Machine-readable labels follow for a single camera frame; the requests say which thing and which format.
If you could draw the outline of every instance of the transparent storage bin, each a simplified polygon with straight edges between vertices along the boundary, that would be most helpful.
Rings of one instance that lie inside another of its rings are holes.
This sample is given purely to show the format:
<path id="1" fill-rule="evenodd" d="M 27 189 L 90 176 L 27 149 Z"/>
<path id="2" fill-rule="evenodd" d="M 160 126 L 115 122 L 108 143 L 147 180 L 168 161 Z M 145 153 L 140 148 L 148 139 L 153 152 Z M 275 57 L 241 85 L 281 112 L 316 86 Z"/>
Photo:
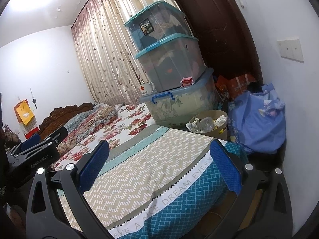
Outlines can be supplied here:
<path id="1" fill-rule="evenodd" d="M 157 1 L 139 11 L 124 27 L 138 51 L 174 33 L 191 35 L 185 14 L 164 1 Z"/>
<path id="2" fill-rule="evenodd" d="M 168 36 L 135 56 L 158 92 L 181 87 L 181 80 L 195 82 L 205 71 L 198 39 L 180 33 Z"/>
<path id="3" fill-rule="evenodd" d="M 197 114 L 217 109 L 218 95 L 213 72 L 212 68 L 207 68 L 195 84 L 141 97 L 139 102 L 146 103 L 156 124 L 170 128 L 185 127 Z"/>

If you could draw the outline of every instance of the storage box lid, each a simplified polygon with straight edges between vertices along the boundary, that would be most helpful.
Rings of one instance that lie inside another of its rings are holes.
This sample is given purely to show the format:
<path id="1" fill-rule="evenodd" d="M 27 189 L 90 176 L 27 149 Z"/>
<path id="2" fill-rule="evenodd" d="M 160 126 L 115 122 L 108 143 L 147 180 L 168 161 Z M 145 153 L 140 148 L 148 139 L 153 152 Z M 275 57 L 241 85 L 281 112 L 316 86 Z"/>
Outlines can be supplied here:
<path id="1" fill-rule="evenodd" d="M 169 42 L 173 39 L 176 39 L 176 38 L 179 38 L 179 37 L 186 37 L 186 38 L 191 38 L 191 39 L 194 39 L 196 41 L 198 41 L 197 38 L 195 37 L 192 37 L 192 36 L 188 36 L 188 35 L 185 35 L 185 34 L 182 34 L 182 33 L 174 33 L 172 35 L 169 35 L 168 37 L 165 37 L 165 38 L 162 38 L 161 40 L 155 42 L 154 44 L 148 46 L 147 48 L 141 50 L 140 52 L 138 52 L 136 55 L 135 55 L 135 59 L 138 59 L 139 57 L 141 57 L 142 55 L 146 54 L 147 52 L 159 47 L 160 45 L 163 45 L 165 44 L 166 42 Z"/>
<path id="2" fill-rule="evenodd" d="M 185 13 L 183 13 L 179 9 L 175 8 L 173 5 L 170 5 L 169 3 L 165 2 L 165 1 L 157 1 L 157 2 L 152 3 L 149 6 L 145 7 L 144 9 L 140 10 L 137 14 L 135 14 L 133 17 L 131 17 L 126 23 L 124 23 L 124 27 L 126 27 L 127 24 L 131 23 L 133 20 L 135 20 L 137 17 L 139 17 L 143 12 L 151 9 L 153 6 L 155 6 L 159 3 L 163 3 L 166 7 L 169 7 L 171 10 L 176 11 L 177 13 L 180 13 L 183 15 L 183 17 L 185 17 Z"/>
<path id="3" fill-rule="evenodd" d="M 161 93 L 156 93 L 156 94 L 152 94 L 152 95 L 145 96 L 145 97 L 140 97 L 139 102 L 144 103 L 144 102 L 151 101 L 154 103 L 154 100 L 158 99 L 158 98 L 169 97 L 169 96 L 174 97 L 176 95 L 181 95 L 181 94 L 185 94 L 185 93 L 192 93 L 192 92 L 204 87 L 206 85 L 206 83 L 208 82 L 208 80 L 210 79 L 210 77 L 212 76 L 213 72 L 214 72 L 213 68 L 207 68 L 205 70 L 205 72 L 197 80 L 197 82 L 194 83 L 193 85 L 181 87 L 181 88 L 176 88 L 173 90 L 169 90 L 169 91 L 165 91 L 165 92 L 161 92 Z"/>

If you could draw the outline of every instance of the silver screw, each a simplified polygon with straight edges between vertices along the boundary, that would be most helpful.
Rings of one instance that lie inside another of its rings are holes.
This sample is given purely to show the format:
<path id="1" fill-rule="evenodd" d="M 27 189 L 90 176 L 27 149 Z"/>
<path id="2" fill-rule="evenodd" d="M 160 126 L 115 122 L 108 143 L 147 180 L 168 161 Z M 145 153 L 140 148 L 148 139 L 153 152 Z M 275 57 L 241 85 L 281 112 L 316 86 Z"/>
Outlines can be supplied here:
<path id="1" fill-rule="evenodd" d="M 66 169 L 67 169 L 68 171 L 73 170 L 73 168 L 74 168 L 74 164 L 68 164 L 68 165 L 66 166 Z"/>
<path id="2" fill-rule="evenodd" d="M 276 169 L 275 169 L 275 172 L 276 172 L 277 174 L 282 174 L 282 171 L 281 171 L 279 168 L 276 168 Z"/>
<path id="3" fill-rule="evenodd" d="M 246 170 L 248 171 L 252 171 L 254 169 L 254 167 L 251 164 L 246 164 L 245 165 Z"/>
<path id="4" fill-rule="evenodd" d="M 37 170 L 37 174 L 42 174 L 42 173 L 44 173 L 44 168 L 39 168 L 39 169 Z"/>

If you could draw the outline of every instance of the leaf patterned curtain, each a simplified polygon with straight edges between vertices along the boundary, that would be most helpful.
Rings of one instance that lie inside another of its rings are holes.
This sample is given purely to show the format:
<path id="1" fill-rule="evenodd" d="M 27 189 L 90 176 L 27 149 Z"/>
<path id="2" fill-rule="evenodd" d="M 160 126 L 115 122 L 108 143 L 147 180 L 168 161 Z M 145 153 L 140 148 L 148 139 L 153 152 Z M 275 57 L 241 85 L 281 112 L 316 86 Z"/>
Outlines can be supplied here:
<path id="1" fill-rule="evenodd" d="M 124 23 L 158 0 L 88 0 L 72 27 L 76 51 L 94 100 L 136 104 L 148 82 Z M 174 0 L 164 0 L 178 8 Z"/>

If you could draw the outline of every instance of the carved headboard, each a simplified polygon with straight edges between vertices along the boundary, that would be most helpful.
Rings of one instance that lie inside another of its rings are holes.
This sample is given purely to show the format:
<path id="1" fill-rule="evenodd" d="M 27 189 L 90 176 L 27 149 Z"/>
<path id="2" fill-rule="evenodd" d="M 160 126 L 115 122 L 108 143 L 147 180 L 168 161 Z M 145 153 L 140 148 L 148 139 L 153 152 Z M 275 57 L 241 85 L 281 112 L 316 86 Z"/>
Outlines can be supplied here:
<path id="1" fill-rule="evenodd" d="M 79 107 L 77 105 L 73 105 L 66 106 L 64 108 L 55 108 L 50 113 L 50 116 L 45 118 L 39 126 L 40 131 L 38 131 L 38 134 L 40 135 L 41 140 L 45 139 L 49 134 L 63 126 L 75 115 L 92 110 L 93 106 L 94 105 L 92 103 L 83 103 Z"/>

